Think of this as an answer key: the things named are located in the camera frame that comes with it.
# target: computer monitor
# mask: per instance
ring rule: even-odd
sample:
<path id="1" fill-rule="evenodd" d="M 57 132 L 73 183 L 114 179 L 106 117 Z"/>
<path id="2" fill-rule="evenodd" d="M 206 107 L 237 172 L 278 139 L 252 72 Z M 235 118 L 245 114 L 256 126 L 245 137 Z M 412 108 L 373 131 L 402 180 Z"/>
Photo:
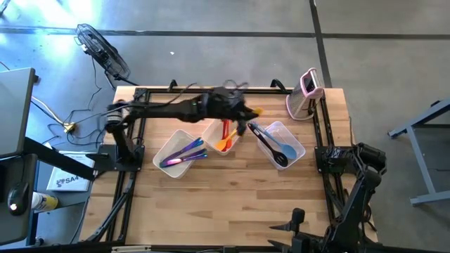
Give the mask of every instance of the computer monitor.
<path id="1" fill-rule="evenodd" d="M 0 72 L 0 158 L 23 151 L 34 69 Z"/>

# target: blue spoon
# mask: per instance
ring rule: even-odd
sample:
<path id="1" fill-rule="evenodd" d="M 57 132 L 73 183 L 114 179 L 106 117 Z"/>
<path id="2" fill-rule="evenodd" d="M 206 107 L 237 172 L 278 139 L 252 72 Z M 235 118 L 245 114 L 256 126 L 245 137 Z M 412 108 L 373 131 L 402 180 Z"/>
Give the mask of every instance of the blue spoon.
<path id="1" fill-rule="evenodd" d="M 277 141 L 271 134 L 269 134 L 269 132 L 267 132 L 265 129 L 263 129 L 262 127 L 260 127 L 258 124 L 251 122 L 251 124 L 253 124 L 256 128 L 258 128 L 263 134 L 265 134 L 267 137 L 269 137 L 271 140 L 274 141 L 274 143 L 276 143 L 276 145 L 279 145 L 281 148 L 281 152 L 289 159 L 295 159 L 297 158 L 297 152 L 295 151 L 295 149 L 289 145 L 289 144 L 284 144 L 281 143 L 279 141 Z"/>

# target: pink device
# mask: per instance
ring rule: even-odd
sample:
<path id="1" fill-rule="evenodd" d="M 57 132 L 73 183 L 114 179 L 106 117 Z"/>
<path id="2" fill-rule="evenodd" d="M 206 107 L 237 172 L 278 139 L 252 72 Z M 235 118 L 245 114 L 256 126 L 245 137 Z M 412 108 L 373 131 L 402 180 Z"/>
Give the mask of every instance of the pink device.
<path id="1" fill-rule="evenodd" d="M 297 86 L 286 97 L 289 115 L 294 120 L 311 119 L 313 116 L 311 112 L 316 109 L 312 102 L 315 100 L 317 104 L 323 93 L 316 68 L 312 67 L 300 77 Z"/>

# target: gray metal leg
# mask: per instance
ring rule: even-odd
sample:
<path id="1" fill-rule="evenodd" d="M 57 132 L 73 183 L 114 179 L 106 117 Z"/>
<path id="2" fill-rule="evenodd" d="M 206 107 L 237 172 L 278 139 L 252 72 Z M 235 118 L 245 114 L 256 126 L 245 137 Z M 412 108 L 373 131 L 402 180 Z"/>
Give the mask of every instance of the gray metal leg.
<path id="1" fill-rule="evenodd" d="M 419 143 L 417 142 L 416 135 L 414 134 L 414 129 L 412 126 L 406 128 L 408 132 L 409 139 L 411 140 L 411 145 L 413 146 L 414 153 L 416 154 L 417 163 L 419 163 L 420 171 L 422 172 L 423 180 L 425 180 L 425 185 L 427 186 L 429 193 L 436 193 L 433 182 L 430 178 L 430 173 L 428 173 L 428 168 L 423 159 L 422 151 L 420 151 Z"/>
<path id="2" fill-rule="evenodd" d="M 391 138 L 395 138 L 399 136 L 400 134 L 405 134 L 408 127 L 412 127 L 415 124 L 423 124 L 431 119 L 434 119 L 438 117 L 439 115 L 445 113 L 446 111 L 450 110 L 450 98 L 443 100 L 436 105 L 433 105 L 430 109 L 426 110 L 424 113 L 419 115 L 419 117 L 412 119 L 410 122 L 402 125 L 401 127 L 398 127 L 389 133 L 387 133 L 388 136 Z"/>
<path id="3" fill-rule="evenodd" d="M 440 201 L 440 200 L 450 200 L 450 190 L 446 190 L 440 193 L 430 193 L 426 195 L 421 195 L 417 197 L 411 198 L 411 204 L 413 206 L 423 204 L 423 203 L 430 203 L 434 201 Z"/>

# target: white box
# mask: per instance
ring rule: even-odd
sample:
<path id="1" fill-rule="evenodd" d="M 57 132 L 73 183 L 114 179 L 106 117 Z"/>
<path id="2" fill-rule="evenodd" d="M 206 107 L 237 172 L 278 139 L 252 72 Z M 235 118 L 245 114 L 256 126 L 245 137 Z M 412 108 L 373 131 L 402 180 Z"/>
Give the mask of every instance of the white box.
<path id="1" fill-rule="evenodd" d="M 285 144 L 291 145 L 295 152 L 297 153 L 297 158 L 295 159 L 288 159 L 288 165 L 286 167 L 282 167 L 274 160 L 274 155 L 272 155 L 272 152 L 268 147 L 266 147 L 262 141 L 258 139 L 258 146 L 261 148 L 261 150 L 266 154 L 266 156 L 269 158 L 269 160 L 272 162 L 272 164 L 275 166 L 277 170 L 284 170 L 287 169 L 290 165 L 294 164 L 294 162 L 298 161 L 304 154 L 306 153 L 306 150 L 303 148 L 303 145 L 293 136 L 290 131 L 286 128 L 286 126 L 283 125 L 283 123 L 276 121 L 272 123 L 270 126 L 266 127 L 266 131 L 269 132 L 277 141 L 280 141 Z M 281 148 L 276 144 L 273 140 L 271 140 L 269 137 L 267 137 L 265 134 L 261 133 L 261 135 L 266 139 L 266 141 L 269 143 L 269 145 L 279 152 L 281 152 Z"/>
<path id="2" fill-rule="evenodd" d="M 231 134 L 234 129 L 238 126 L 238 122 L 230 122 L 229 125 L 229 134 Z M 220 155 L 227 155 L 230 150 L 233 148 L 233 146 L 238 141 L 239 137 L 238 134 L 236 134 L 231 139 L 231 147 L 227 149 L 225 152 L 216 149 L 216 144 L 222 139 L 222 130 L 224 128 L 224 123 L 220 119 L 215 119 L 203 132 L 202 139 L 208 144 L 209 147 L 211 147 L 213 150 L 215 150 Z"/>
<path id="3" fill-rule="evenodd" d="M 153 158 L 153 164 L 158 167 L 160 170 L 162 170 L 164 173 L 169 175 L 170 177 L 174 179 L 180 179 L 184 176 L 184 174 L 188 171 L 188 169 L 192 166 L 194 163 L 194 160 L 187 161 L 187 162 L 181 162 L 179 164 L 161 168 L 160 163 L 167 158 L 169 155 L 172 155 L 175 152 L 180 151 L 187 145 L 191 144 L 196 138 L 194 138 L 192 135 L 188 134 L 187 132 L 183 130 L 176 130 L 172 136 L 170 136 L 170 139 L 163 145 L 163 147 L 160 149 L 160 151 L 157 152 L 157 154 Z M 189 150 L 187 153 L 193 153 L 195 151 L 198 151 L 202 149 L 202 146 L 193 148 Z"/>

